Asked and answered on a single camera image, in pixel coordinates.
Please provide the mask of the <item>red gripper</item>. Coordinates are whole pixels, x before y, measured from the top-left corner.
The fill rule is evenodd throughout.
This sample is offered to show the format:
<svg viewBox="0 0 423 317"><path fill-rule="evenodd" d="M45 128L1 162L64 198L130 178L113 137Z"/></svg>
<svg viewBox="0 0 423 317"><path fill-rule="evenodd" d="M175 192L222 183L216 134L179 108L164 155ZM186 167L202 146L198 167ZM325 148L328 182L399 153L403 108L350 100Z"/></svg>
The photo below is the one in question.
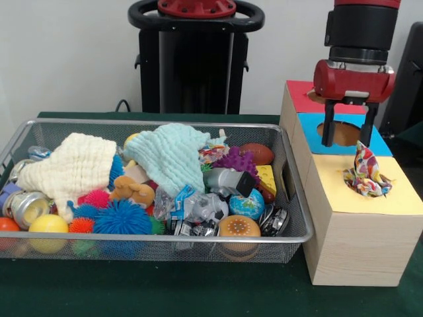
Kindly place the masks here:
<svg viewBox="0 0 423 317"><path fill-rule="evenodd" d="M388 65L320 60L315 67L313 85L316 94L326 99L322 144L325 147L333 144L335 100L348 97L368 102L365 121L360 129L360 141L369 146L379 103L389 97L394 84L395 72Z"/></svg>

